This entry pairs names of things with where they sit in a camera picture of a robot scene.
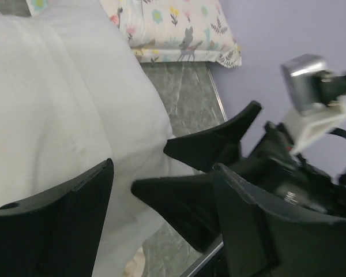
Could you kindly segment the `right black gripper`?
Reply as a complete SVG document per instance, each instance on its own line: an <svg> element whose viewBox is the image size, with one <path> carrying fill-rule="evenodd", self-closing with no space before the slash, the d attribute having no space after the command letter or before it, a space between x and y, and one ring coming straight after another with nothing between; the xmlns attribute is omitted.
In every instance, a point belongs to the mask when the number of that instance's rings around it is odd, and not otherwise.
<svg viewBox="0 0 346 277"><path fill-rule="evenodd" d="M227 122L169 139L164 153L199 171L232 164L261 109L251 101ZM267 123L250 156L219 165L222 225L346 225L346 171L334 183L301 154L292 155L293 142L283 126Z"/></svg>

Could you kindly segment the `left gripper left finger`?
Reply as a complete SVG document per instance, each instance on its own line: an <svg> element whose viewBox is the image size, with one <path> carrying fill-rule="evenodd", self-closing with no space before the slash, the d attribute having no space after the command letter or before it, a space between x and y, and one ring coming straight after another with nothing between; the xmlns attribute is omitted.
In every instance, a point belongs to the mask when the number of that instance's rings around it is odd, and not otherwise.
<svg viewBox="0 0 346 277"><path fill-rule="evenodd" d="M114 164L0 208L0 276L92 276Z"/></svg>

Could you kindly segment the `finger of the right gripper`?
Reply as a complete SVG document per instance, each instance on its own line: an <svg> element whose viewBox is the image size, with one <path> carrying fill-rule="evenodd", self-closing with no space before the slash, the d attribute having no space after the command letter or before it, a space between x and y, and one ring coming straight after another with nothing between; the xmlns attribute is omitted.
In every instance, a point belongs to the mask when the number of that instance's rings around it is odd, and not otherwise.
<svg viewBox="0 0 346 277"><path fill-rule="evenodd" d="M198 252L206 251L221 234L212 176L140 179L131 192Z"/></svg>

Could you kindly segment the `white pillow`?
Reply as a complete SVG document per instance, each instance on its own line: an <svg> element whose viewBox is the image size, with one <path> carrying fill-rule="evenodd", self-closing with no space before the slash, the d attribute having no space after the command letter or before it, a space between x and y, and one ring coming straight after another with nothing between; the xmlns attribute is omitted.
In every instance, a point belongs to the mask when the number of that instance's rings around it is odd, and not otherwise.
<svg viewBox="0 0 346 277"><path fill-rule="evenodd" d="M0 207L111 159L115 177L94 276L121 276L163 224L134 180L181 173L163 153L160 96L98 1L0 14Z"/></svg>

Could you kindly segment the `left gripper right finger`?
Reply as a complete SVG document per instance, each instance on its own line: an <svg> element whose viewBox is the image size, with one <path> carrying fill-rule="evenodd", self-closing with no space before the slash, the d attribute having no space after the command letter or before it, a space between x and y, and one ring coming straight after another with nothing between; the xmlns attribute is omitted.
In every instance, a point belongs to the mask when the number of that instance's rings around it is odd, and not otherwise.
<svg viewBox="0 0 346 277"><path fill-rule="evenodd" d="M213 180L231 276L346 276L346 218L290 204L222 164Z"/></svg>

